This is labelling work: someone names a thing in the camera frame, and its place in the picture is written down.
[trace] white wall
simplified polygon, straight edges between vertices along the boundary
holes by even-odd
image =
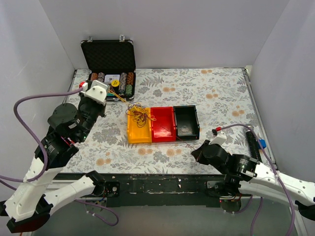
[[[253,64],[288,0],[40,0],[75,68],[80,41],[135,42],[138,68]]]
[[[0,0],[0,55],[0,174],[23,178],[37,144],[16,120],[13,105],[27,95],[67,91],[74,68],[38,0]],[[62,100],[28,101],[19,112],[42,138]],[[11,194],[0,184],[0,201]],[[1,236],[10,235],[8,220],[0,217]]]
[[[251,81],[280,170],[314,182],[314,0],[290,0],[253,65]],[[305,222],[315,235],[315,222]]]

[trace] black case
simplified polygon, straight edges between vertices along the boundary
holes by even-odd
[[[131,40],[88,40],[81,41],[81,48],[92,73],[103,72],[107,74],[133,73],[134,83],[132,96],[125,97],[127,101],[134,99],[136,85],[136,61],[134,57],[133,41]],[[107,100],[117,100],[114,96],[107,96]]]

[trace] gray floor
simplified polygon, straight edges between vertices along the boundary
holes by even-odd
[[[120,222],[110,227],[86,214],[82,204],[71,203],[56,212],[32,236],[248,236],[258,205],[259,199],[254,199],[250,208],[234,216],[202,206],[119,207],[114,210],[118,212]],[[107,211],[102,211],[101,215],[108,220],[115,219]],[[264,199],[254,235],[285,235],[289,224],[289,209]]]

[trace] robotic arm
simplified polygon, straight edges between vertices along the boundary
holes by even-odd
[[[11,198],[0,202],[0,215],[10,217],[7,226],[12,233],[35,231],[59,208],[82,196],[98,196],[104,191],[103,177],[92,171],[70,185],[44,193],[54,177],[78,152],[74,144],[84,142],[98,116],[105,116],[109,86],[97,80],[83,82],[80,86],[82,91],[79,93],[81,100],[78,109],[64,103],[48,118],[50,127],[41,141],[48,155],[44,174],[35,181],[27,181],[37,176],[44,166],[44,156],[38,147],[23,183]]]
[[[200,164],[212,165],[225,175],[224,182],[217,183],[211,191],[220,196],[235,196],[237,193],[257,195],[289,205],[277,180],[280,177],[293,199],[294,208],[302,216],[315,220],[315,183],[279,171],[274,175],[270,167],[257,159],[241,154],[231,155],[221,147],[225,140],[225,134],[220,131],[211,142],[205,140],[191,153]]]

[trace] table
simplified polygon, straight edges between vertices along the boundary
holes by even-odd
[[[72,89],[79,88],[90,70],[77,70]],[[263,137],[251,94],[241,68],[137,69],[135,102],[146,107],[196,105],[200,139],[189,142],[128,144],[126,104],[108,102],[106,117],[99,117],[80,151],[63,173],[96,170],[112,174],[219,174],[212,166],[196,163],[190,147],[196,149],[212,139],[212,129],[233,123],[250,123]],[[77,106],[80,98],[67,102]],[[242,127],[225,131],[225,148],[230,153],[250,155]]]

